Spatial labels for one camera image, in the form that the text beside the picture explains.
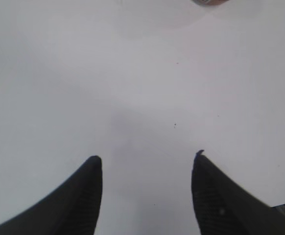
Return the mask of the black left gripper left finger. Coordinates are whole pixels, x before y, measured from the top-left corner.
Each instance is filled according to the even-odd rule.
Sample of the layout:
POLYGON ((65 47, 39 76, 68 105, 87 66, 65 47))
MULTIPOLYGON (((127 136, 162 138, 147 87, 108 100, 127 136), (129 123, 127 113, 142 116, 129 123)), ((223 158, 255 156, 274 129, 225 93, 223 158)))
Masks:
POLYGON ((0 224, 0 235, 93 235, 102 199, 102 160, 84 164, 41 201, 0 224))

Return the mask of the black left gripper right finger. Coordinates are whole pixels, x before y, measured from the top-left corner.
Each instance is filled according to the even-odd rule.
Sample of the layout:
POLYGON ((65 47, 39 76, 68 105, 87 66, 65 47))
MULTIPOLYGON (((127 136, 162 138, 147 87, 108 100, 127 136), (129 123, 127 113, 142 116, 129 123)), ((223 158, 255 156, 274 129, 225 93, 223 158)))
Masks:
POLYGON ((285 216, 223 173, 199 150, 193 161, 191 193, 203 235, 285 235, 285 216))

